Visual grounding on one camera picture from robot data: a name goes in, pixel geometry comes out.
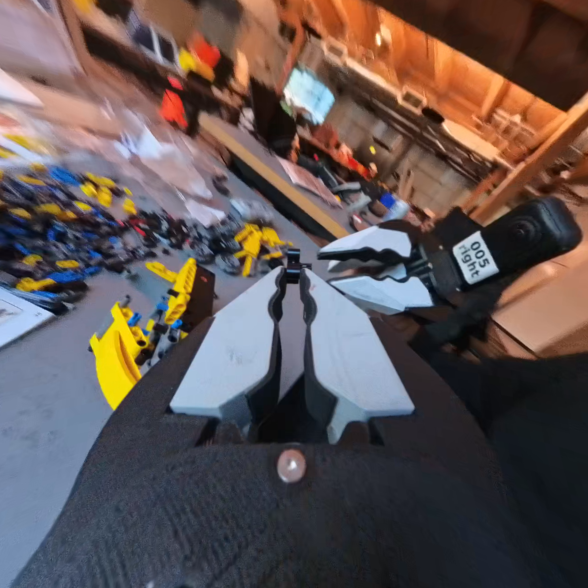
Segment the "background table with pale edge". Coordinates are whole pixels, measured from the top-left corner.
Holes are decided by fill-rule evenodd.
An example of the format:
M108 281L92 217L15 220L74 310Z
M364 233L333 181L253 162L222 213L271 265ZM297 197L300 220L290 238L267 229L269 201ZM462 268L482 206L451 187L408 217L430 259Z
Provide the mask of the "background table with pale edge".
M284 217L328 242L351 234L346 211L330 207L292 183L278 158L251 134L205 112L199 114L198 122L201 135L208 134L222 145L243 180Z

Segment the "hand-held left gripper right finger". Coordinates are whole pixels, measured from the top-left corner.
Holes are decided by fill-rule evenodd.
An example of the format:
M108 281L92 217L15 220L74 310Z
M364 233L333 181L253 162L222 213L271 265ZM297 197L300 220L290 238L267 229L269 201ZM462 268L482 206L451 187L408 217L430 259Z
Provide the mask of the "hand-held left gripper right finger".
M408 416L415 405L369 316L312 270L300 271L305 402L337 444L350 423Z

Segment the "orange plastic object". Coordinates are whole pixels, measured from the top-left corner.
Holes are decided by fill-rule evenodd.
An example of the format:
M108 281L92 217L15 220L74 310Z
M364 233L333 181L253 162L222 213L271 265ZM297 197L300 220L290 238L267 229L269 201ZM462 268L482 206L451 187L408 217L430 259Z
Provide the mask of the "orange plastic object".
M159 107L159 114L174 128L186 131L188 127L187 114L182 101L183 86L172 76L167 77L166 87Z

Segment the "small yellow beam piece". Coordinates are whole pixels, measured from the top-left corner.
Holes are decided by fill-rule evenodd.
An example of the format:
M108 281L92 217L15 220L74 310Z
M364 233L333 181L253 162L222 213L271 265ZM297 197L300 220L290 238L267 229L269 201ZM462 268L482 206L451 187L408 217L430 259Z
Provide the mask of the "small yellow beam piece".
M146 262L145 268L168 283L175 283L178 278L178 274L176 272L169 270L161 262Z

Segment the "yellow beam assembly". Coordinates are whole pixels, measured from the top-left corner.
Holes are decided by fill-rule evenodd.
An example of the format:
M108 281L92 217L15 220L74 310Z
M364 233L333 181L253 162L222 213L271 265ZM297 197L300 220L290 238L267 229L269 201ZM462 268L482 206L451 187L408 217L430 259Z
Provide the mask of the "yellow beam assembly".
M282 266L288 250L293 247L293 243L283 240L273 227L257 224L245 224L234 240L240 249L233 256L239 261L243 277Z

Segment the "yellow grey toy vehicle model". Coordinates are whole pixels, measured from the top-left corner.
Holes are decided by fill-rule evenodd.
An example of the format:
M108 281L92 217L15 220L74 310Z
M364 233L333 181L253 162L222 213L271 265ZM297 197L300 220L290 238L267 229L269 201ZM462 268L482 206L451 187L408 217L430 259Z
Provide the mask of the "yellow grey toy vehicle model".
M175 283L165 291L146 318L133 311L131 297L117 301L106 324L89 340L100 389L116 409L132 388L173 348L213 315L216 275L188 258Z

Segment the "paper instruction sheet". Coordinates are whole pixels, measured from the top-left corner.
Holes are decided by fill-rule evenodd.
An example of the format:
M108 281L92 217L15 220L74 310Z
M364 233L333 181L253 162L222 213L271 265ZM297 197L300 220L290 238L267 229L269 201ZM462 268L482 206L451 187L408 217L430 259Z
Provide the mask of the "paper instruction sheet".
M276 159L292 184L317 196L331 208L342 209L343 204L340 197L331 192L321 179L290 160L278 156L276 156Z

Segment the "clear plastic bag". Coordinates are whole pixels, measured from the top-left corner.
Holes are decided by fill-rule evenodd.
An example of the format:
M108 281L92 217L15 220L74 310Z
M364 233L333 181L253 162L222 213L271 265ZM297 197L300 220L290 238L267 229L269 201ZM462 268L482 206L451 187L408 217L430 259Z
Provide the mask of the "clear plastic bag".
M158 198L161 208L171 212L164 199L175 199L180 216L205 228L226 222L226 205L214 180L226 187L225 168L193 140L165 124L156 124L144 114L128 108L115 110L121 135L115 143L119 154L140 175L150 195Z

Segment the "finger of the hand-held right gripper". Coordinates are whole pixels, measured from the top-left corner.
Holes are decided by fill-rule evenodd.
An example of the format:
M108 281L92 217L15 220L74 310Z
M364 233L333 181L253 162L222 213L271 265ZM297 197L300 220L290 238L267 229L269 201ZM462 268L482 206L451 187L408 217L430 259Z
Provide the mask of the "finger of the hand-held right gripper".
M434 294L403 263L329 262L328 283L365 312L396 315L412 309L431 308Z
M337 262L397 262L410 258L412 249L408 233L372 226L321 247L317 258Z

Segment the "black connector piece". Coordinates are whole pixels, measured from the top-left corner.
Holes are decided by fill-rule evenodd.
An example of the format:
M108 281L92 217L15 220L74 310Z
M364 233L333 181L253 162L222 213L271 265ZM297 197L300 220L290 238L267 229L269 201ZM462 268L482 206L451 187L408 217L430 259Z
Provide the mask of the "black connector piece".
M303 270L312 270L312 264L302 262L300 260L300 249L296 247L289 247L286 251L284 277L285 283L298 284Z

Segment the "person's black clothed body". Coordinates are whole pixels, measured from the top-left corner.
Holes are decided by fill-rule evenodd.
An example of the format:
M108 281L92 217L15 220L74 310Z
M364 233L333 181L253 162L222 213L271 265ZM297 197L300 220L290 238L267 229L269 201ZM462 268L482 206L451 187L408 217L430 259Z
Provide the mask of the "person's black clothed body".
M587 352L547 359L442 350L487 329L503 278L450 310L409 311L409 342L447 382L490 441L518 508L545 587L587 587Z

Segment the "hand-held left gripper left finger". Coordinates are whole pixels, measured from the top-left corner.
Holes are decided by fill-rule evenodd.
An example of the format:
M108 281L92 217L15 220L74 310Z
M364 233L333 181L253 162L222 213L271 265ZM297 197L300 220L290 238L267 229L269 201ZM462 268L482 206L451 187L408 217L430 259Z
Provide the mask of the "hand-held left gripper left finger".
M279 397L278 323L285 268L275 268L213 317L175 395L175 414L239 428L259 424Z

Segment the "bright monitor screen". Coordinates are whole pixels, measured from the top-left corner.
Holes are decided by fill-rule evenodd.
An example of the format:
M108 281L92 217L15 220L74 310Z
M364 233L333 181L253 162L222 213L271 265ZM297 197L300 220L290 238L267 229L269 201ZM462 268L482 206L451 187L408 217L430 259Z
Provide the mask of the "bright monitor screen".
M283 89L285 103L312 124L325 122L335 103L335 95L307 68L294 68Z

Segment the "open instruction booklet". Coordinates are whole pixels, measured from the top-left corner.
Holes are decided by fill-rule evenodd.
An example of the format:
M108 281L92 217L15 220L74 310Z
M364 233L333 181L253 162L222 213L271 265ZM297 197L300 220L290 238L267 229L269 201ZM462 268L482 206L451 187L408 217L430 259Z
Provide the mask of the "open instruction booklet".
M1 287L1 349L55 319L55 315Z

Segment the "pile of small building parts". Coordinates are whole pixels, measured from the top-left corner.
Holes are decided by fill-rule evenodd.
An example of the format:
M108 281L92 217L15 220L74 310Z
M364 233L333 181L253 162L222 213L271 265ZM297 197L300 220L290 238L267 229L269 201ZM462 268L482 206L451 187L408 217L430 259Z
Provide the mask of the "pile of small building parts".
M180 251L183 219L138 208L113 179L59 166L1 171L1 288L53 314L101 273L136 278L140 262Z

